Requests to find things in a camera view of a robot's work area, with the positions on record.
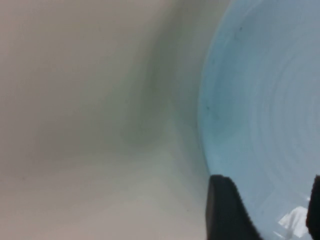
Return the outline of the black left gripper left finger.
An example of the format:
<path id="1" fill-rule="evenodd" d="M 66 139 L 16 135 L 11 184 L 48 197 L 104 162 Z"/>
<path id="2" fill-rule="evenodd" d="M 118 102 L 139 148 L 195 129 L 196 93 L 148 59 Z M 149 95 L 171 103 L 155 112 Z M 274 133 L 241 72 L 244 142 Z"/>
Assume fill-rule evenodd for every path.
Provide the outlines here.
<path id="1" fill-rule="evenodd" d="M 231 178 L 213 174 L 208 181 L 205 208 L 208 240 L 260 240 L 236 184 Z"/>

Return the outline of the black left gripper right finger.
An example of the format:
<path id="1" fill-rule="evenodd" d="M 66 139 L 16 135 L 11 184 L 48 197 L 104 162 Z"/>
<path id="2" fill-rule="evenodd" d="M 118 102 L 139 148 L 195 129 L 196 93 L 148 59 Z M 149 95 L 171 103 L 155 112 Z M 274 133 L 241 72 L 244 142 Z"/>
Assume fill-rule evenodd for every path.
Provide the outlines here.
<path id="1" fill-rule="evenodd" d="M 306 227 L 313 240 L 320 240 L 320 176 L 316 175 L 312 185 Z"/>

